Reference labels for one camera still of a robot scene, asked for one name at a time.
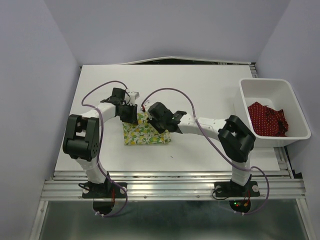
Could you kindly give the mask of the lemon print skirt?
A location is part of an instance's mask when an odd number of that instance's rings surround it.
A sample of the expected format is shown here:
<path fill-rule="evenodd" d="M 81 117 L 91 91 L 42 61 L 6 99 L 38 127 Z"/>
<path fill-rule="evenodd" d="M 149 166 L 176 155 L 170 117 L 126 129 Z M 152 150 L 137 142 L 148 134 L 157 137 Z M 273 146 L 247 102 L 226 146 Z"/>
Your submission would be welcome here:
<path fill-rule="evenodd" d="M 134 145 L 164 145 L 172 141 L 171 134 L 166 130 L 159 133 L 148 123 L 146 113 L 137 114 L 138 124 L 122 123 L 124 144 Z"/>

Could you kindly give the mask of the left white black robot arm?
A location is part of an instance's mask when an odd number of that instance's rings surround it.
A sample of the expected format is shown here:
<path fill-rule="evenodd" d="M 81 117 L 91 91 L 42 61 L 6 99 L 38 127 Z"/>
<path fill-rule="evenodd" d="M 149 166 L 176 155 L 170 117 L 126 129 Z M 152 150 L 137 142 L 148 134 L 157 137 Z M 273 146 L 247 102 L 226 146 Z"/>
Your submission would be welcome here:
<path fill-rule="evenodd" d="M 80 183 L 84 199 L 112 198 L 116 184 L 99 160 L 104 134 L 104 123 L 119 117 L 123 123 L 137 124 L 140 94 L 128 89 L 113 88 L 111 96 L 83 114 L 71 114 L 67 119 L 62 150 L 84 170 L 87 182 Z"/>

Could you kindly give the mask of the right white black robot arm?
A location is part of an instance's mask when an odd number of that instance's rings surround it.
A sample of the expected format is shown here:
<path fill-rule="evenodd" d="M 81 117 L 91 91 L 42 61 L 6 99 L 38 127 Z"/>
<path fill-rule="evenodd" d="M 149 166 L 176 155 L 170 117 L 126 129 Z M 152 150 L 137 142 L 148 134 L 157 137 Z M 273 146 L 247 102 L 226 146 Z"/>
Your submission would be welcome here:
<path fill-rule="evenodd" d="M 185 111 L 173 113 L 163 103 L 150 101 L 142 105 L 142 110 L 159 133 L 204 136 L 232 166 L 230 181 L 215 184 L 218 198 L 242 197 L 250 190 L 250 160 L 256 137 L 239 117 L 230 115 L 224 120 L 196 117 Z"/>

